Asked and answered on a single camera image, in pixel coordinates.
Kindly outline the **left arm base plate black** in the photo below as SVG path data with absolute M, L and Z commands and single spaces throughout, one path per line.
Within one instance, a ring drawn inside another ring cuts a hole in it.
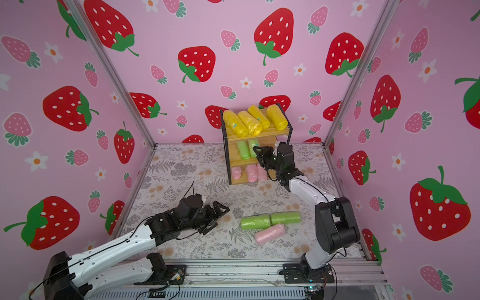
M 161 271 L 154 271 L 146 281 L 136 282 L 134 285 L 167 285 L 170 281 L 172 281 L 174 285 L 176 283 L 183 285 L 186 276 L 186 269 L 187 266 L 183 264 L 167 265 Z

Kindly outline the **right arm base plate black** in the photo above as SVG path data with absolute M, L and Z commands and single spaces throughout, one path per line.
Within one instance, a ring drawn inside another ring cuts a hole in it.
M 335 283 L 335 275 L 330 265 L 311 269 L 307 264 L 283 264 L 279 275 L 287 284 L 331 284 Z

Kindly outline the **wooden shelf black metal frame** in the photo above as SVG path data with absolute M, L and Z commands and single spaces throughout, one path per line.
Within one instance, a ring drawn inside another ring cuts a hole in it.
M 284 138 L 290 142 L 293 126 L 280 103 L 259 104 L 243 111 L 219 110 L 227 176 L 230 185 L 276 178 L 274 171 L 256 174 L 262 150 L 275 152 Z

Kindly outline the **yellow trash bag roll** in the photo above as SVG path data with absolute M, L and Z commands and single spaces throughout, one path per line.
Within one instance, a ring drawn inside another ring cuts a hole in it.
M 271 126 L 271 122 L 259 107 L 252 105 L 247 109 L 247 112 L 261 123 L 264 130 L 267 130 Z
M 268 106 L 266 112 L 268 118 L 271 120 L 277 130 L 282 131 L 288 127 L 288 121 L 283 114 L 282 109 L 278 105 L 273 104 Z
M 249 112 L 240 111 L 237 115 L 243 122 L 243 124 L 247 127 L 251 136 L 257 136 L 262 133 L 263 125 Z
M 239 137 L 243 138 L 249 135 L 249 129 L 245 124 L 240 120 L 239 116 L 232 112 L 231 110 L 226 110 L 223 112 L 223 121 L 225 125 L 232 129 L 233 133 Z

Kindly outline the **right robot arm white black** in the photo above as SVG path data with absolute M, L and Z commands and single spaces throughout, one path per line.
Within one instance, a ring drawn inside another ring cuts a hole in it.
M 260 166 L 266 171 L 273 170 L 282 187 L 314 207 L 316 244 L 302 255 L 303 270 L 325 268 L 339 250 L 345 251 L 360 241 L 350 200 L 330 195 L 309 181 L 295 165 L 292 145 L 280 142 L 275 148 L 255 146 L 253 151 Z

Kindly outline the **pink trash bag roll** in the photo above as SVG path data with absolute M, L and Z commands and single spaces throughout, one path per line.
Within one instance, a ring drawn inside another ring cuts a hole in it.
M 258 245 L 264 245 L 276 238 L 280 238 L 286 234 L 286 228 L 284 224 L 275 224 L 267 229 L 257 232 L 254 235 L 255 241 Z
M 256 164 L 250 164 L 245 167 L 247 180 L 253 183 L 258 180 L 258 169 Z
M 260 164 L 257 164 L 256 169 L 257 169 L 257 180 L 266 181 L 268 179 L 268 173 L 265 170 L 265 168 L 262 167 Z
M 242 177 L 242 168 L 240 166 L 231 168 L 231 177 L 233 180 L 239 180 Z

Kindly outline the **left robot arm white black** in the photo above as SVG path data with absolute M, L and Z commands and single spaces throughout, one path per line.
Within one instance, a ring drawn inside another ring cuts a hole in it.
M 204 205 L 198 196 L 182 199 L 178 207 L 141 221 L 133 231 L 90 251 L 55 254 L 42 282 L 47 300 L 87 300 L 125 285 L 169 285 L 185 272 L 185 266 L 167 266 L 158 252 L 139 261 L 124 260 L 168 241 L 183 231 L 206 235 L 229 207 L 215 201 Z

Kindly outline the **aluminium rail frame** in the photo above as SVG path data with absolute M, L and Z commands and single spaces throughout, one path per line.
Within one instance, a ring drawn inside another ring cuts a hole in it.
M 166 261 L 166 265 L 186 265 L 184 284 L 134 285 L 143 290 L 137 298 L 173 298 L 175 300 L 199 298 L 213 299 L 305 299 L 340 300 L 355 299 L 353 292 L 343 288 L 359 288 L 361 293 L 371 291 L 379 300 L 394 299 L 393 289 L 377 262 L 362 259 L 334 259 L 329 265 L 335 275 L 331 284 L 288 284 L 279 275 L 284 264 L 299 264 L 297 259 L 287 260 L 193 260 Z

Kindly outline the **green trash bag roll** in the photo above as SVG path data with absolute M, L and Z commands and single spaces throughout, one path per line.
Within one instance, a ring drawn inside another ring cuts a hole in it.
M 238 155 L 242 160 L 248 160 L 251 158 L 250 149 L 247 141 L 238 141 L 236 143 Z
M 263 230 L 271 226 L 270 216 L 262 214 L 259 216 L 243 217 L 241 219 L 242 230 Z
M 255 158 L 257 154 L 254 151 L 254 147 L 260 146 L 260 143 L 257 139 L 250 139 L 248 141 L 248 146 L 249 146 L 249 153 L 252 158 Z
M 302 221 L 301 214 L 298 211 L 276 212 L 271 214 L 271 224 L 297 224 Z

